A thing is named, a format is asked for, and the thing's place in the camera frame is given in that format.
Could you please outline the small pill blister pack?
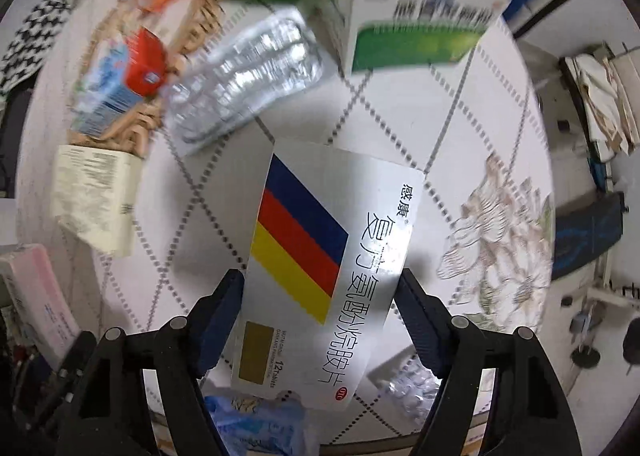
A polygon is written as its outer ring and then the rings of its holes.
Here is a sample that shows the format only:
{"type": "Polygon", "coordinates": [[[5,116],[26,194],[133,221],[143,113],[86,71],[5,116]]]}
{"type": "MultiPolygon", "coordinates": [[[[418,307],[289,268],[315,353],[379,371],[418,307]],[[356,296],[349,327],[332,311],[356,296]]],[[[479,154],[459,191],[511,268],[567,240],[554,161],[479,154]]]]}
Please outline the small pill blister pack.
{"type": "Polygon", "coordinates": [[[422,426],[438,395],[442,380],[422,365],[416,349],[407,346],[368,374],[386,405],[393,405],[413,424],[422,426]]]}

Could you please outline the blue plastic wrapper bag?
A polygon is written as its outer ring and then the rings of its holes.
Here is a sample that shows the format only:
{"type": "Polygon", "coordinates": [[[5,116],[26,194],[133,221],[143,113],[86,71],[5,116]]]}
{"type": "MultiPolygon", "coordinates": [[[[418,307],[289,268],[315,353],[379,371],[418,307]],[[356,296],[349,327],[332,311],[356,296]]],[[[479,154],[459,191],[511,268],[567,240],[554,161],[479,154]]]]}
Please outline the blue plastic wrapper bag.
{"type": "Polygon", "coordinates": [[[319,455],[320,444],[304,406],[223,393],[204,403],[230,455],[319,455]]]}

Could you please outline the white striped medicine box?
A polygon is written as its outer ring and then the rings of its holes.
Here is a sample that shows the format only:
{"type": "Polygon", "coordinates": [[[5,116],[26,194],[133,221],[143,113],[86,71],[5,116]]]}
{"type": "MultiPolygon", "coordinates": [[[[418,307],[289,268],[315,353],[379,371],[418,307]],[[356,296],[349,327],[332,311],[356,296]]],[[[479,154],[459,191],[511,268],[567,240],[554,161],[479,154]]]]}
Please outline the white striped medicine box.
{"type": "Polygon", "coordinates": [[[390,311],[423,181],[384,159],[277,141],[250,242],[234,389],[344,410],[390,311]]]}

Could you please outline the blue red milk carton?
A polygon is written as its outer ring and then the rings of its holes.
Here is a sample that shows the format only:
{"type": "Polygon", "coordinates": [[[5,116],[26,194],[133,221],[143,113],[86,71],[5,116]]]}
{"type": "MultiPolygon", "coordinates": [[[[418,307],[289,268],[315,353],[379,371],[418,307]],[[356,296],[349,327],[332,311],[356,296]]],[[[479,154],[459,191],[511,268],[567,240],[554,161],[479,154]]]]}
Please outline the blue red milk carton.
{"type": "Polygon", "coordinates": [[[145,27],[107,40],[80,79],[70,130],[100,138],[134,105],[157,94],[166,77],[163,42],[145,27]]]}

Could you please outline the long white box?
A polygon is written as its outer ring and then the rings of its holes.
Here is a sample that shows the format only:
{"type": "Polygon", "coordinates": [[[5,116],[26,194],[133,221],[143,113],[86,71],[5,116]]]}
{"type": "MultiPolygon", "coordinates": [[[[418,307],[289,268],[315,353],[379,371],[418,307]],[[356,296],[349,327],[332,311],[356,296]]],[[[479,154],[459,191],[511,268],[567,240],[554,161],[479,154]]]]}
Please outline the long white box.
{"type": "Polygon", "coordinates": [[[30,340],[58,370],[80,333],[41,244],[1,247],[1,277],[30,340]]]}

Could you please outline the cream flat medicine box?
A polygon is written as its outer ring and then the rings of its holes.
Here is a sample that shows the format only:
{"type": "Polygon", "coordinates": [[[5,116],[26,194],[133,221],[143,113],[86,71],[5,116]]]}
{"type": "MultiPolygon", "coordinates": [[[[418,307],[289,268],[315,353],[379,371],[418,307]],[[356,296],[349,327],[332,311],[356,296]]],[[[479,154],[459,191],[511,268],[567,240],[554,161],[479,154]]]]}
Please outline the cream flat medicine box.
{"type": "Polygon", "coordinates": [[[126,152],[61,145],[52,177],[52,218],[102,254],[130,256],[142,165],[126,152]]]}

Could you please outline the white chair with cloth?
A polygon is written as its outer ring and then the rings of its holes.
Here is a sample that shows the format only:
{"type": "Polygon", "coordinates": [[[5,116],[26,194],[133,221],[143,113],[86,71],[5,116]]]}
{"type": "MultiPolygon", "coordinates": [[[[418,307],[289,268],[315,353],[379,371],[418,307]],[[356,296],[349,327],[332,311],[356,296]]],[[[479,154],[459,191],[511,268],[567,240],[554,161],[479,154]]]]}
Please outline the white chair with cloth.
{"type": "Polygon", "coordinates": [[[588,151],[599,163],[639,149],[639,49],[607,46],[559,60],[588,151]]]}

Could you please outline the patterned tablecloth table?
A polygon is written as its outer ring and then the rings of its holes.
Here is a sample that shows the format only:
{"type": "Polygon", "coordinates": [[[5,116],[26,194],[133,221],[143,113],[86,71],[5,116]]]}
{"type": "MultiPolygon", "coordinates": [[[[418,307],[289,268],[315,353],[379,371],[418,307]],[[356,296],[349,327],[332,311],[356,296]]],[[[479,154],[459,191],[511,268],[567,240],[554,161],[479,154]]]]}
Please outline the patterned tablecloth table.
{"type": "Polygon", "coordinates": [[[119,0],[81,0],[43,66],[17,169],[17,237],[45,246],[78,325],[155,329],[190,310],[250,255],[273,146],[352,180],[349,216],[372,222],[364,165],[404,167],[412,198],[382,216],[414,221],[407,263],[451,313],[480,327],[537,328],[550,286],[554,227],[544,124],[527,68],[503,23],[458,64],[336,76],[274,105],[228,139],[181,157],[153,135],[129,257],[97,253],[52,217],[54,155],[98,26],[119,0]]]}

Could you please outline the checkered cloth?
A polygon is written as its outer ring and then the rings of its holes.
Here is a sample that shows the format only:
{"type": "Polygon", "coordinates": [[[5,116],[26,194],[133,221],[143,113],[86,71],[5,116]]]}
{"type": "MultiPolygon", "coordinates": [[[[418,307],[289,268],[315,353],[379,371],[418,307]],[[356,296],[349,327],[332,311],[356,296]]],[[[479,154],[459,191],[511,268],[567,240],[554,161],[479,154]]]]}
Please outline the checkered cloth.
{"type": "Polygon", "coordinates": [[[1,59],[1,99],[37,73],[70,17],[68,0],[43,0],[32,8],[1,59]]]}

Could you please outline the large silver blister pack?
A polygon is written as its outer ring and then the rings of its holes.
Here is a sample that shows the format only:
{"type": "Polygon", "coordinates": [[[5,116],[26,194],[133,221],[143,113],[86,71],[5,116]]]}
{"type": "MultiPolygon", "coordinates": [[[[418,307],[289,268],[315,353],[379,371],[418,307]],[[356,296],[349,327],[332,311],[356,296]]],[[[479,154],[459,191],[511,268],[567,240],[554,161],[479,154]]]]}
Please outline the large silver blister pack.
{"type": "Polygon", "coordinates": [[[267,16],[224,45],[205,45],[162,89],[163,124],[179,156],[190,156],[268,106],[314,88],[337,64],[298,9],[267,16]]]}

